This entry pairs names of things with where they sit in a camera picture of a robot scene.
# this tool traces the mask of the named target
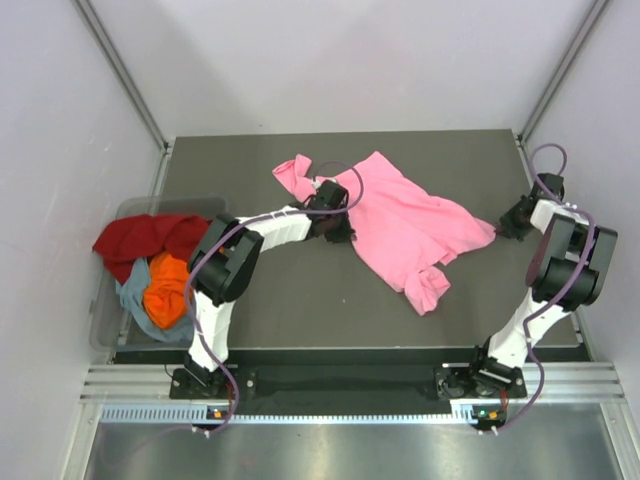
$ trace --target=plastic bin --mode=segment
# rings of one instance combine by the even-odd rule
[[[219,195],[181,197],[142,197],[127,200],[116,213],[116,218],[149,213],[200,215],[213,219],[228,211],[229,203]],[[93,304],[90,344],[98,352],[175,350],[188,348],[188,344],[159,342],[144,333],[132,315],[120,306],[115,279],[105,269],[100,279],[98,296]]]

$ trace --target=metal pole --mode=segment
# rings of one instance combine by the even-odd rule
[[[169,147],[169,143],[165,139],[160,127],[156,123],[153,115],[149,111],[147,104],[145,103],[138,87],[136,87],[135,82],[131,78],[127,67],[125,66],[122,58],[118,54],[118,51],[113,44],[113,41],[109,37],[109,34],[105,30],[98,14],[91,5],[90,0],[71,0],[73,4],[76,6],[80,16],[85,21],[86,25],[89,27],[93,37],[98,42],[98,46],[104,53],[107,61],[111,65],[113,72],[116,74],[116,77],[120,81],[120,84],[124,88],[129,100],[133,104],[133,107],[136,109],[140,118],[144,122],[147,130],[149,130],[149,134],[153,137],[153,140],[158,144],[162,151],[167,151]]]
[[[533,112],[524,124],[522,132],[518,135],[521,142],[527,143],[533,135],[533,131],[540,123],[542,116],[545,114],[560,86],[566,79],[571,68],[573,67],[578,55],[584,49],[591,33],[595,30],[598,21],[603,17],[607,7],[611,4],[611,0],[595,0],[589,7],[589,11],[585,15],[584,20],[580,24],[578,31],[569,43],[569,47],[562,56],[562,60],[556,67],[549,83],[545,87],[542,96],[536,103]]]

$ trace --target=table top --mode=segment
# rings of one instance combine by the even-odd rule
[[[380,151],[429,194],[494,223],[530,190],[511,131],[327,133],[180,137],[165,195],[216,193],[231,213],[252,216],[292,197],[271,170],[302,153],[314,167],[355,164]],[[337,167],[323,174],[339,173]],[[526,292],[525,273],[540,235],[502,238],[438,267],[451,282],[435,311],[419,316],[358,257],[350,244],[316,239],[261,255],[238,300],[232,348],[467,347],[500,330]],[[562,320],[544,345],[575,346]]]

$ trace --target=pink garment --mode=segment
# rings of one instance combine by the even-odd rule
[[[304,201],[315,193],[311,180],[304,177],[310,167],[311,159],[297,155],[273,174]],[[494,228],[457,203],[432,197],[379,152],[355,168],[364,179],[365,193],[349,211],[357,237],[353,246],[374,272],[395,291],[404,292],[424,315],[451,285],[433,265],[446,265],[461,253],[489,245],[495,238]],[[349,190],[351,199],[357,198],[360,184],[353,171],[341,173],[336,180]]]

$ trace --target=purple cable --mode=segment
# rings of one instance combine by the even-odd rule
[[[222,430],[224,430],[225,428],[227,428],[229,426],[229,422],[231,421],[231,418],[233,417],[233,415],[236,412],[236,409],[238,408],[238,402],[240,401],[240,390],[238,388],[238,383],[236,382],[236,379],[234,378],[233,374],[229,371],[229,369],[227,367],[225,367],[224,363],[222,363],[222,361],[218,357],[216,357],[216,355],[213,353],[213,351],[211,350],[209,345],[207,345],[207,342],[204,341],[203,334],[202,334],[202,326],[201,326],[200,321],[198,320],[198,318],[196,316],[195,311],[193,310],[193,305],[191,303],[191,298],[190,298],[191,285],[193,284],[194,279],[198,275],[198,272],[202,269],[204,264],[213,256],[213,254],[215,252],[217,252],[220,249],[220,247],[222,247],[227,242],[227,240],[229,240],[240,229],[242,229],[243,227],[246,227],[247,225],[251,225],[251,224],[254,224],[254,223],[258,223],[258,222],[263,222],[265,220],[273,220],[274,218],[279,218],[279,217],[288,217],[288,216],[291,216],[291,215],[338,215],[340,213],[345,213],[345,212],[351,210],[358,203],[360,203],[360,200],[362,200],[362,197],[364,196],[364,180],[362,179],[362,175],[360,175],[360,172],[358,172],[358,170],[356,170],[356,168],[353,167],[352,165],[347,165],[346,163],[342,163],[342,162],[338,162],[338,161],[326,162],[321,166],[330,165],[330,164],[342,165],[343,167],[350,168],[351,170],[353,170],[353,173],[356,175],[356,177],[358,179],[358,183],[360,184],[360,193],[358,194],[358,198],[356,198],[355,201],[351,205],[347,205],[347,206],[345,206],[343,208],[338,208],[336,210],[294,210],[294,211],[289,211],[289,212],[286,212],[286,213],[285,212],[276,212],[273,215],[271,213],[266,213],[266,214],[260,215],[258,217],[249,218],[249,219],[245,220],[244,222],[236,225],[234,228],[229,230],[229,232],[227,232],[225,235],[223,235],[223,237],[220,240],[218,240],[218,242],[213,247],[211,247],[211,249],[204,255],[204,257],[202,257],[202,259],[196,264],[196,266],[193,267],[193,270],[191,270],[191,274],[189,275],[189,278],[187,279],[187,284],[185,285],[185,289],[184,289],[184,298],[185,298],[185,303],[187,304],[187,313],[191,317],[191,320],[193,321],[193,324],[194,324],[194,329],[195,329],[194,334],[197,335],[200,338],[200,343],[202,344],[202,348],[204,348],[205,352],[207,352],[207,355],[209,355],[211,357],[211,359],[214,361],[214,363],[220,368],[222,373],[224,373],[224,375],[229,379],[229,382],[231,383],[231,386],[233,388],[234,400],[231,403],[231,407],[229,409],[229,412],[227,412],[227,415],[224,417],[222,423],[220,423],[215,429],[210,431],[211,435],[218,434]],[[124,462],[129,460],[132,456],[137,454],[142,449],[148,447],[150,444],[155,442],[160,437],[163,437],[166,434],[171,433],[171,432],[175,432],[175,431],[179,431],[179,430],[187,430],[187,429],[191,430],[191,427],[190,426],[186,426],[186,425],[178,425],[178,426],[173,426],[173,427],[169,427],[169,428],[166,428],[164,430],[161,430],[160,432],[158,432],[157,434],[155,434],[151,438],[145,440],[140,445],[136,446],[130,453],[125,455],[124,458],[122,458],[121,460],[119,460],[118,462],[113,463],[113,464],[109,464],[109,463],[106,462],[105,455],[104,455],[104,448],[101,448],[101,450],[100,450],[100,457],[102,459],[102,462],[108,468],[117,469]]]
[[[527,159],[527,167],[529,169],[529,173],[531,174],[531,177],[542,189],[542,191],[544,191],[544,193],[547,194],[549,199],[554,200],[559,205],[564,205],[564,203],[562,203],[562,200],[556,197],[549,190],[549,188],[540,180],[540,177],[538,177],[538,172],[536,172],[536,169],[533,165],[533,159],[535,158],[536,154],[540,152],[540,150],[543,150],[545,148],[556,148],[560,150],[560,152],[562,153],[562,167],[560,168],[560,171],[558,172],[558,174],[564,171],[565,167],[567,166],[567,152],[561,145],[557,143],[545,143],[543,145],[540,145],[536,149],[534,149],[533,152],[531,152],[531,157]],[[576,263],[576,266],[573,269],[571,276],[567,279],[567,283],[564,284],[564,286],[560,289],[560,291],[551,300],[549,300],[549,302],[544,307],[540,308],[536,312],[533,312],[531,315],[529,315],[527,318],[523,320],[522,327],[524,329],[524,334],[527,340],[531,339],[531,331],[529,330],[529,323],[531,323],[532,320],[538,318],[540,315],[544,314],[551,307],[553,307],[560,300],[562,300],[562,298],[567,294],[569,289],[573,286],[573,284],[577,280],[584,266],[587,264],[587,261],[589,259],[589,254],[591,252],[591,248],[593,247],[593,241],[595,238],[595,229],[596,229],[596,224],[593,217],[588,212],[585,212],[584,210],[579,210],[577,208],[567,207],[567,210],[573,213],[577,213],[578,215],[582,216],[584,219],[587,220],[587,223],[588,223],[587,241],[585,242],[582,253],[580,254],[580,258]],[[531,407],[533,407],[533,404],[538,400],[538,398],[540,397],[540,394],[542,393],[542,390],[544,389],[544,382],[545,382],[544,366],[542,365],[542,362],[538,360],[538,357],[536,357],[536,354],[533,351],[533,346],[530,341],[527,341],[527,351],[529,353],[529,358],[531,359],[531,361],[535,363],[536,366],[538,367],[538,370],[540,370],[540,383],[538,384],[538,388],[533,393],[533,395],[531,396],[527,404],[524,407],[522,407],[522,409],[518,413],[516,413],[515,416],[511,420],[509,420],[505,425],[498,428],[497,429],[498,431],[501,431],[501,432],[504,431],[508,427],[511,427],[520,418],[522,418],[531,409]]]

